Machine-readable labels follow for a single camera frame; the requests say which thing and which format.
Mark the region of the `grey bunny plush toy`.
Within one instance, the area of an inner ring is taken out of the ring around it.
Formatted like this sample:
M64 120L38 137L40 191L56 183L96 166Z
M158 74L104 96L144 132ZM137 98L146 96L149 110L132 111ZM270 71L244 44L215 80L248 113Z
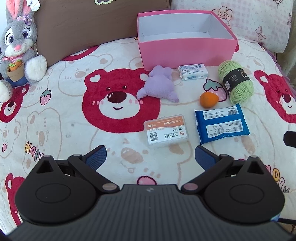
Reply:
M1 102L8 101L17 83L9 73L12 69L22 70L29 83L42 80L47 71L47 61L34 49L37 42L37 26L34 11L38 1L5 1L7 27L1 36Z

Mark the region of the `purple plush toy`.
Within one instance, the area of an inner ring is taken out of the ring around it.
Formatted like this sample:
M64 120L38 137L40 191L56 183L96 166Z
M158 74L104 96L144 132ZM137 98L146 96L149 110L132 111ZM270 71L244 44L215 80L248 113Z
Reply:
M179 102L172 79L172 69L157 65L148 74L144 87L137 92L137 99L146 96L165 98L171 102Z

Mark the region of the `brown embroidered pillow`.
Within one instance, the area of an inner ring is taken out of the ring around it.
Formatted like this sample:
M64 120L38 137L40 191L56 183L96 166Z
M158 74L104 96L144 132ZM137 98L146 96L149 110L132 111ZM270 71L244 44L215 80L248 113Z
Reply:
M170 1L40 1L34 14L37 52L48 66L93 46L137 36L137 15Z

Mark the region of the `pink checked pillow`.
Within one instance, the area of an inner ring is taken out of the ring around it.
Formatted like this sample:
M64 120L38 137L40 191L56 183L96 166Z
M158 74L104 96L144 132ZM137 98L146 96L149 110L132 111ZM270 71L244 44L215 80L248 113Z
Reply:
M214 12L238 37L262 43L272 52L285 51L292 24L294 1L212 0L172 1L172 9Z

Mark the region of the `small white tissue pack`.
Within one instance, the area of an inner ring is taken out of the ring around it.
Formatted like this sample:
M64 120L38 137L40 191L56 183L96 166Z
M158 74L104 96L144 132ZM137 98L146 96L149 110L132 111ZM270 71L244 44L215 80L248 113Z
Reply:
M208 71L204 64L181 65L178 67L182 80L198 80L208 77Z

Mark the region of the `blue wet wipes pack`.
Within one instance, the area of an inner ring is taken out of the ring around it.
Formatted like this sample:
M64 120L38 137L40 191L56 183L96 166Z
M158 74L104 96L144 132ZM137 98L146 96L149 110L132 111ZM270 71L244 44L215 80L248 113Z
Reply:
M222 138L250 134L239 104L227 108L197 110L195 117L201 145Z

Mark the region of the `clear dental floss box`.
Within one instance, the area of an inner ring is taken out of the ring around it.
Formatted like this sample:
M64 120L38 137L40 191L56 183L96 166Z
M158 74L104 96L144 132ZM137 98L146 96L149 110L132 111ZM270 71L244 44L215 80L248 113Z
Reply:
M151 148L166 147L189 140L185 118L182 114L147 120L144 122L144 140Z

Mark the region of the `bear print blanket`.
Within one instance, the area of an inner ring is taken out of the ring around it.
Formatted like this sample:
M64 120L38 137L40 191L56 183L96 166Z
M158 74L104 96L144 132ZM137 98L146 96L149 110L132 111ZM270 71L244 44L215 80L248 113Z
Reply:
M295 149L283 142L286 131L295 130L295 99L270 54L258 43L239 39L233 60L254 84L254 94L241 104L250 134L207 143L215 154L236 159L260 157L282 192L282 218L295 219ZM200 143L195 111L201 109L200 95L219 96L217 108L231 102L217 75L208 68L206 79L183 81L178 70L172 73L179 102L144 98L136 101L128 92L122 103L110 104L104 114L115 125L105 131L91 124L82 106L87 94L85 78L104 70L106 80L117 84L115 75L124 69L131 78L144 80L137 39L123 39L92 47L66 57L48 68L44 78L20 89L18 100L4 104L8 118L1 119L1 230L10 233L20 224L14 196L21 182L43 155L66 159L104 145L107 158L99 173L117 185L183 185L203 168L195 161ZM151 148L144 140L144 122L182 114L189 140L166 147Z

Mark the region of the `beige satin curtain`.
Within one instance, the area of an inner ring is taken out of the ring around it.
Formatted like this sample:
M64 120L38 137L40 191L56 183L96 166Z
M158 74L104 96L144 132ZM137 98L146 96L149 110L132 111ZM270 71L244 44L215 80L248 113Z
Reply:
M283 73L290 79L290 83L295 86L295 1L292 10L292 25L287 47L282 54L277 54L278 63Z

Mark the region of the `pink cardboard box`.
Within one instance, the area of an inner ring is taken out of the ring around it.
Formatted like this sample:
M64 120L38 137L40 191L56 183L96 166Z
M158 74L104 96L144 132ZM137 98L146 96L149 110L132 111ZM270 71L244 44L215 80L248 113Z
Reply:
M166 10L139 13L137 37L146 71L155 66L218 66L230 60L238 39L213 11Z

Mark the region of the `green yarn ball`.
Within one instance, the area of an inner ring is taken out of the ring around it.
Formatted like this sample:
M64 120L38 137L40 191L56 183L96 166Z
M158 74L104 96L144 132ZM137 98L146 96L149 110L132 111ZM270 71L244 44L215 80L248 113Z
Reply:
M232 104L245 102L253 96L253 82L238 62L222 62L218 66L218 77L226 88Z

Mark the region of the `orange makeup sponge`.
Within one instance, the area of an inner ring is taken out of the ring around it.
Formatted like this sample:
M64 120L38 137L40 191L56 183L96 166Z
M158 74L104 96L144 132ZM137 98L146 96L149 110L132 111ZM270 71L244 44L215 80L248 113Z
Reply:
M200 95L199 101L203 108L212 108L218 103L219 97L214 93L204 92Z

